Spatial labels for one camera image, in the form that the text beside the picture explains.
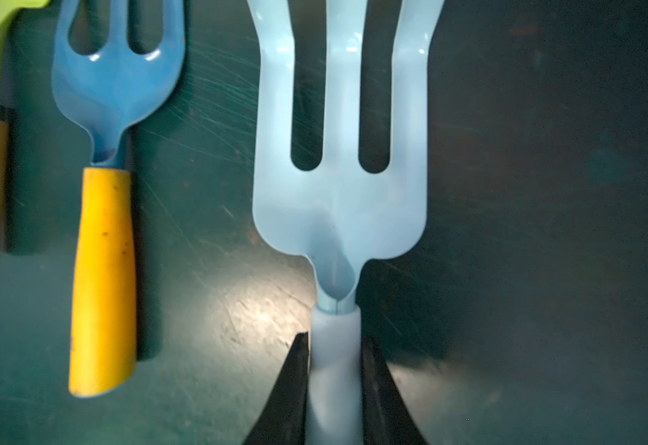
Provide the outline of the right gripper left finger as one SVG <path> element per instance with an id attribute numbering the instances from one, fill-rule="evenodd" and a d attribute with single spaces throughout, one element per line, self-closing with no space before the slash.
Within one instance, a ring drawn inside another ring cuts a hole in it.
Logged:
<path id="1" fill-rule="evenodd" d="M 305 443 L 309 334 L 295 336 L 270 396 L 244 444 Z"/>

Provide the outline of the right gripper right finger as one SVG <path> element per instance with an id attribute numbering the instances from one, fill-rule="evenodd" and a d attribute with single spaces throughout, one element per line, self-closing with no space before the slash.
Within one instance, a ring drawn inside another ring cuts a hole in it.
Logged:
<path id="1" fill-rule="evenodd" d="M 405 405 L 378 342 L 362 339 L 361 383 L 365 444 L 427 444 Z"/>

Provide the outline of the light blue hand rake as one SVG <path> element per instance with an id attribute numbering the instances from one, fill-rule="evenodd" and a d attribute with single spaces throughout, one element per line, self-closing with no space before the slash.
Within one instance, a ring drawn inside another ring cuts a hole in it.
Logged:
<path id="1" fill-rule="evenodd" d="M 326 5 L 323 148 L 311 171 L 291 154 L 295 42 L 284 1 L 249 5 L 260 48 L 253 217 L 272 248 L 303 256 L 317 284 L 305 399 L 305 442 L 364 441 L 361 311 L 364 265 L 411 250 L 427 221 L 428 59 L 443 5 L 402 4 L 392 55 L 387 168 L 359 161 L 361 64 L 367 5 Z"/>

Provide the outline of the blue yellow-handled hand rake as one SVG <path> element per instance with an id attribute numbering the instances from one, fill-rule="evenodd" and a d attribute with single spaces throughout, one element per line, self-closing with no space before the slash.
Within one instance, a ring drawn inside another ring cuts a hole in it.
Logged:
<path id="1" fill-rule="evenodd" d="M 79 4 L 64 1 L 57 22 L 52 92 L 63 115 L 92 141 L 82 176 L 73 280 L 69 392 L 81 399 L 114 390 L 137 361 L 137 278 L 126 133 L 173 92 L 186 52 L 183 3 L 163 4 L 163 38 L 154 51 L 128 41 L 129 4 L 110 4 L 105 45 L 73 50 L 69 32 Z"/>

